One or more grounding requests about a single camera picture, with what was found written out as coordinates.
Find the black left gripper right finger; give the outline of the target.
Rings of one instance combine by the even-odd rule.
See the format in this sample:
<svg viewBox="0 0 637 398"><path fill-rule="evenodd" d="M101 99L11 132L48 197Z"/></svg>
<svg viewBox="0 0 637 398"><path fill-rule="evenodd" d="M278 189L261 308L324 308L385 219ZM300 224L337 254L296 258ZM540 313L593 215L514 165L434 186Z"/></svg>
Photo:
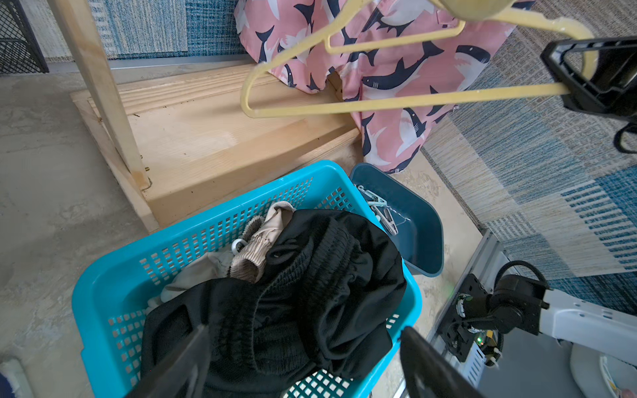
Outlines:
<svg viewBox="0 0 637 398"><path fill-rule="evenodd" d="M484 397L414 328L404 328L400 342L401 368L411 398Z"/></svg>

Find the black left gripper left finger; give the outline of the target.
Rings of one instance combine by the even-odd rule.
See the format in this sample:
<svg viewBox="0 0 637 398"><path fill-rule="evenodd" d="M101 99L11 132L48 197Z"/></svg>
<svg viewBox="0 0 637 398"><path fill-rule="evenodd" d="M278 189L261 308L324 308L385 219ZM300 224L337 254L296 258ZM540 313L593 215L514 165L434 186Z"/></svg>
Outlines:
<svg viewBox="0 0 637 398"><path fill-rule="evenodd" d="M126 397L202 397L211 354L209 327L200 325Z"/></svg>

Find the white clothespin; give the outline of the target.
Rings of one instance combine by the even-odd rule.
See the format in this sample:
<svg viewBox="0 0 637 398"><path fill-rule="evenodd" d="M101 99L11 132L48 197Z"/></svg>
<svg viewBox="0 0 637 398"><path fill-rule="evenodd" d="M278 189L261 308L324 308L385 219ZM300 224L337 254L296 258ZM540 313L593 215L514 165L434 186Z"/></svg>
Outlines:
<svg viewBox="0 0 637 398"><path fill-rule="evenodd" d="M391 210L388 207L376 207L375 212L377 214L377 219L381 222L381 224L383 225L383 228L390 235L397 235L398 228L393 218L393 215L391 213Z"/></svg>

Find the yellow hanger of black shorts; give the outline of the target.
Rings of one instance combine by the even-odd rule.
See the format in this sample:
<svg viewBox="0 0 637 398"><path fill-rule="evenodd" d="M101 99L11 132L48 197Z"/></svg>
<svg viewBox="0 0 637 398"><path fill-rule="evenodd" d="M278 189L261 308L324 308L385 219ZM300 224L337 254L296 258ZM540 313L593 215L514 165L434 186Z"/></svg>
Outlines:
<svg viewBox="0 0 637 398"><path fill-rule="evenodd" d="M308 36L299 44L280 53L275 59L267 63L260 63L245 79L240 106L243 112L251 118L277 118L301 115L346 114L352 112L375 111L384 109L401 109L406 107L426 107L444 104L464 104L496 100L513 100L533 97L565 96L570 93L566 85L552 83L534 86L512 86L477 91L440 93L424 96L398 97L396 99L370 99L356 102L339 102L317 104L299 107L254 109L249 105L252 86L256 80L271 69L287 63L299 54L310 50L322 43L330 54L343 53L346 50L366 51L392 46L402 46L414 42L430 41L456 36L464 29L466 22L496 21L519 25L526 28L561 33L576 41L593 40L594 34L583 23L571 18L548 19L541 13L525 11L513 7L511 1L434 1L434 5L443 8L459 20L455 29L444 30L440 33L424 33L416 36L403 36L385 41L364 42L360 45L333 47L330 38L345 28L348 23L367 6L367 1L347 1L336 18L325 28Z"/></svg>

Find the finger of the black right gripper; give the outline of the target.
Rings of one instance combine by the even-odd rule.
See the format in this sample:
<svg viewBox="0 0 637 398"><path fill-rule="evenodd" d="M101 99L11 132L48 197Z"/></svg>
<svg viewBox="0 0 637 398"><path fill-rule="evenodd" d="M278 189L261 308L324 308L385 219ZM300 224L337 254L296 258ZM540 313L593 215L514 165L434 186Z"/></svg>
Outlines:
<svg viewBox="0 0 637 398"><path fill-rule="evenodd" d="M591 77L584 76L569 56L599 56ZM569 93L567 109L612 119L636 118L636 37L562 40L549 43L541 59L554 81Z"/></svg>

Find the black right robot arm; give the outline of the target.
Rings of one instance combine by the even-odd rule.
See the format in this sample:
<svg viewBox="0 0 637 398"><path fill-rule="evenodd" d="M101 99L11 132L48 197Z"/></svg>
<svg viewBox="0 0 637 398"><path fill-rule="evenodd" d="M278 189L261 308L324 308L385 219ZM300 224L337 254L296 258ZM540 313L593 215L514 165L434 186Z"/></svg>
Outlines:
<svg viewBox="0 0 637 398"><path fill-rule="evenodd" d="M615 133L613 146L634 155L623 139L636 133L636 38L553 41L541 59L554 81L567 86L562 97L567 109L626 123ZM554 290L537 267L522 260L503 265L490 291L468 275L436 333L463 362L479 333L492 330L502 341L514 329L636 363L635 316Z"/></svg>

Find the black shorts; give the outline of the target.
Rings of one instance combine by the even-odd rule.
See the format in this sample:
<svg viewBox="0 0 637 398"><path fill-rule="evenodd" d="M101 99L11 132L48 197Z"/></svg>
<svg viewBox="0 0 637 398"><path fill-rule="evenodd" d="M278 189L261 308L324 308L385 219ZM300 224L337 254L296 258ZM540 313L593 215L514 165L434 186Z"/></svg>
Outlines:
<svg viewBox="0 0 637 398"><path fill-rule="evenodd" d="M406 287L398 249L367 218L299 210L259 281L209 280L149 313L141 373L205 325L205 397L278 397L320 370L359 380L391 350L386 322Z"/></svg>

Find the mint clothespin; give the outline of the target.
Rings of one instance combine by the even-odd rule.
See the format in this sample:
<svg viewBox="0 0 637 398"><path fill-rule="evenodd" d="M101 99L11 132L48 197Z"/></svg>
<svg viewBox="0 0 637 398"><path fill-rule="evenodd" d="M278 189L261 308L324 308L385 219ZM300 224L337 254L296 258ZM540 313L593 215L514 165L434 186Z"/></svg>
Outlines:
<svg viewBox="0 0 637 398"><path fill-rule="evenodd" d="M388 203L384 198L378 196L375 192L366 189L363 185L358 185L357 189L370 209L375 213L378 220L388 217Z"/></svg>
<svg viewBox="0 0 637 398"><path fill-rule="evenodd" d="M357 189L363 195L365 202L370 207L381 208L388 206L387 201L383 197L380 197L375 192L366 189L363 185L358 185Z"/></svg>

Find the beige shorts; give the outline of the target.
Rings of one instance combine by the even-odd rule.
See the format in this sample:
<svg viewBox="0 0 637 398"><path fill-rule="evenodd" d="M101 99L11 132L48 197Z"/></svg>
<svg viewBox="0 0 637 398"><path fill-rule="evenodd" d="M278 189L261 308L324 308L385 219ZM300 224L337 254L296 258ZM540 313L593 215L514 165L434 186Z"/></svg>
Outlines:
<svg viewBox="0 0 637 398"><path fill-rule="evenodd" d="M265 272L268 251L290 223L294 213L295 208L289 202L272 203L267 214L252 217L240 237L229 246L207 253L180 271L160 295L148 301L144 313L152 312L190 288L209 280L230 277L252 284L258 282Z"/></svg>

